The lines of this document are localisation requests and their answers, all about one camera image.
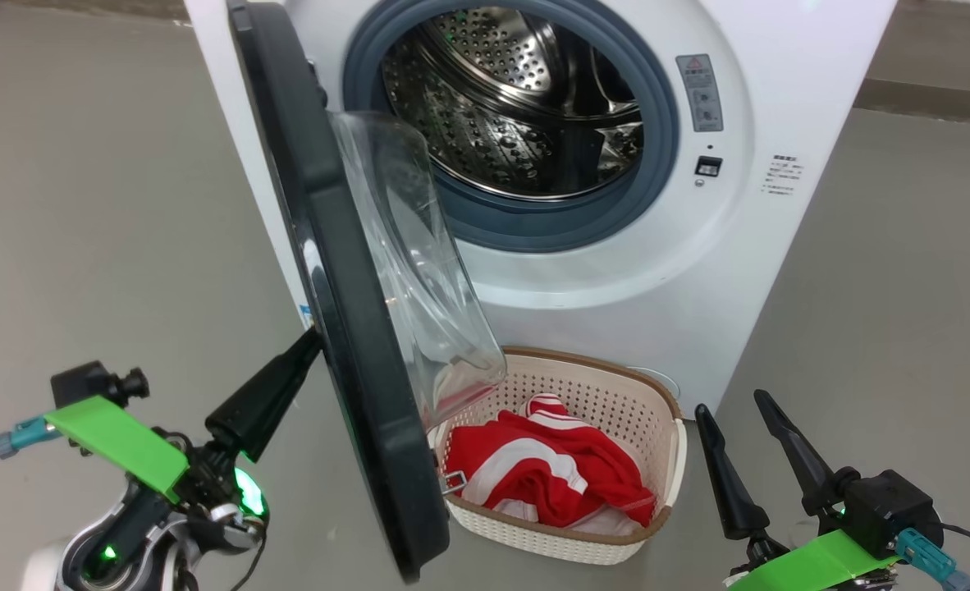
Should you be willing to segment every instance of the green strip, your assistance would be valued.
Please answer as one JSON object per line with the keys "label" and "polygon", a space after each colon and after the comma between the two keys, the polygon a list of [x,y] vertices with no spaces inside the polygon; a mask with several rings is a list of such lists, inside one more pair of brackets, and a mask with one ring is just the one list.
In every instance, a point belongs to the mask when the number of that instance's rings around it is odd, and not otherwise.
{"label": "green strip", "polygon": [[190,463],[160,435],[121,407],[92,396],[43,416],[65,437],[130,472],[144,485],[178,502],[172,490]]}
{"label": "green strip", "polygon": [[758,567],[730,591],[822,591],[895,561],[877,561],[845,532],[833,531]]}

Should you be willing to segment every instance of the washing machine door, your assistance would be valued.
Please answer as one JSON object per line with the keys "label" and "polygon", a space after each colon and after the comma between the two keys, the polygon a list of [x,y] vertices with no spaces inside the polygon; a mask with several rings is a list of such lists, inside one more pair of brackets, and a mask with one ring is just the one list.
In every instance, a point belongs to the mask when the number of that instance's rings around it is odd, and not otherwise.
{"label": "washing machine door", "polygon": [[425,431],[505,377],[448,235],[422,137],[325,112],[274,3],[227,10],[312,322],[377,516],[406,581],[448,546]]}

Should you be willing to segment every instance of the gray rubber seal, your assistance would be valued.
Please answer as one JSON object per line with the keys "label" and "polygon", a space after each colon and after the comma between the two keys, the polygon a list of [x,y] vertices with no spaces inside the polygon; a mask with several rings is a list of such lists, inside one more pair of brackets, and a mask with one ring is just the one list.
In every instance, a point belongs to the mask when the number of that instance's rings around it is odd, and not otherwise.
{"label": "gray rubber seal", "polygon": [[[467,242],[519,252],[572,250],[606,239],[645,213],[671,176],[679,116],[664,68],[632,27],[597,0],[505,0],[495,5],[560,24],[605,53],[638,97],[645,144],[639,165],[620,179],[591,194],[551,203],[488,194],[436,168],[449,225]],[[350,45],[343,71],[345,107],[390,112],[379,75],[387,50],[430,16],[466,7],[466,0],[388,0],[377,5]]]}

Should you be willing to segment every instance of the clothes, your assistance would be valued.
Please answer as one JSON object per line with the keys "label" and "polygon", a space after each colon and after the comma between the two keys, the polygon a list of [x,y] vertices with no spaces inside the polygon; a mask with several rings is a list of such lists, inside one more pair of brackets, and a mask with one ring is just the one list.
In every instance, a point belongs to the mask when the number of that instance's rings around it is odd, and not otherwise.
{"label": "clothes", "polygon": [[633,526],[606,508],[647,526],[657,501],[631,456],[569,415],[553,394],[538,394],[519,413],[503,410],[485,425],[452,429],[446,471],[456,470],[467,476],[460,492],[466,501],[595,534],[626,535]]}

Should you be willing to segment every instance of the brown basket rim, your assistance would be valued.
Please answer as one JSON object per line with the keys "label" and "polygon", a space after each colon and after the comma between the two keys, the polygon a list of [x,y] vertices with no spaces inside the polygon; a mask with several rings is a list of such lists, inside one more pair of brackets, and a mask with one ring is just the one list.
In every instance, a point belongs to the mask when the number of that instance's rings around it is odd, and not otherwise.
{"label": "brown basket rim", "polygon": [[[654,378],[650,378],[649,375],[646,375],[645,373],[639,373],[638,371],[621,365],[616,365],[614,363],[609,363],[605,360],[597,360],[583,355],[552,351],[549,349],[537,349],[533,347],[503,347],[503,352],[505,355],[525,356],[525,358],[559,360],[560,362],[582,365],[593,369],[606,371],[607,373],[615,373],[624,378],[634,379],[636,382],[641,382],[646,386],[649,386],[652,390],[654,390],[654,392],[657,392],[662,399],[664,399],[668,405],[668,408],[671,409],[671,416],[673,419],[683,418],[683,413],[681,413],[679,403],[675,401],[674,397],[671,395],[671,392],[668,392],[668,389],[666,389],[664,384],[659,383]],[[533,523],[533,521],[520,520],[518,517],[492,511],[492,509],[486,509],[480,505],[474,505],[473,502],[464,501],[463,498],[457,497],[455,494],[446,495],[445,501],[451,502],[452,505],[456,505],[456,507],[470,511],[471,513],[478,513],[478,515],[488,517],[490,520],[501,521],[501,523],[535,531],[538,532],[538,534],[553,535],[556,536],[556,538],[576,539],[576,541],[580,542],[605,543],[609,546],[630,546],[632,543],[645,542],[647,539],[652,538],[654,534],[657,534],[657,531],[659,531],[661,527],[664,527],[664,523],[666,523],[668,517],[671,515],[671,506],[664,505],[664,507],[661,508],[661,511],[657,513],[657,516],[653,517],[653,521],[650,521],[649,527],[647,528],[642,528],[631,535],[602,535],[586,534],[582,531],[572,531],[559,527]]]}

